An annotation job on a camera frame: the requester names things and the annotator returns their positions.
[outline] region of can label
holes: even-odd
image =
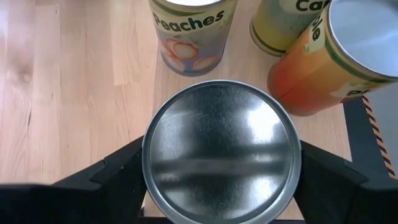
[[[264,51],[283,55],[330,0],[262,0],[251,35]]]
[[[237,0],[208,8],[150,0],[165,63],[182,75],[209,72],[221,60]]]
[[[351,61],[331,36],[326,8],[268,78],[271,95],[291,113],[314,114],[394,82]]]

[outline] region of peach illustration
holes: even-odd
[[[167,56],[169,56],[169,57],[175,57],[175,54],[174,54],[170,49],[168,49],[164,44],[161,44],[161,45],[160,45],[160,51],[161,51],[164,55],[167,55]]]
[[[192,44],[178,43],[174,44],[174,53],[179,59],[193,59],[198,55],[199,50]]]
[[[179,41],[177,41],[177,40],[174,40],[174,39],[167,39],[166,40],[166,47],[171,51],[171,52],[173,52],[173,54],[175,54],[175,52],[174,52],[174,45],[175,44],[179,44],[179,43],[181,43],[181,42],[179,42]]]
[[[212,67],[217,62],[216,56],[208,56],[197,60],[193,63],[192,69],[194,70],[204,70],[206,68]]]
[[[177,58],[175,58],[174,56],[169,56],[169,55],[164,55],[164,59],[166,59],[166,61],[169,63],[169,65],[180,71],[183,72],[185,71],[185,65]]]

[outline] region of orange can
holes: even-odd
[[[306,116],[398,81],[397,9],[395,0],[333,0],[272,67],[271,95]]]

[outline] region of wooden surface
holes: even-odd
[[[258,2],[239,2],[220,65],[187,78],[159,57],[146,0],[0,0],[0,182],[49,184],[93,164],[143,135],[189,84],[266,90],[277,58],[249,36]],[[292,119],[301,139],[350,159],[341,105]],[[150,200],[146,212],[160,215]],[[301,214],[292,203],[281,218]]]

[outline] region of can lid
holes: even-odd
[[[174,223],[268,223],[297,187],[292,121],[264,92],[234,81],[190,86],[150,122],[142,146],[148,191]]]
[[[164,0],[180,6],[209,6],[225,0]]]
[[[333,0],[330,27],[352,60],[386,78],[398,78],[398,1]]]

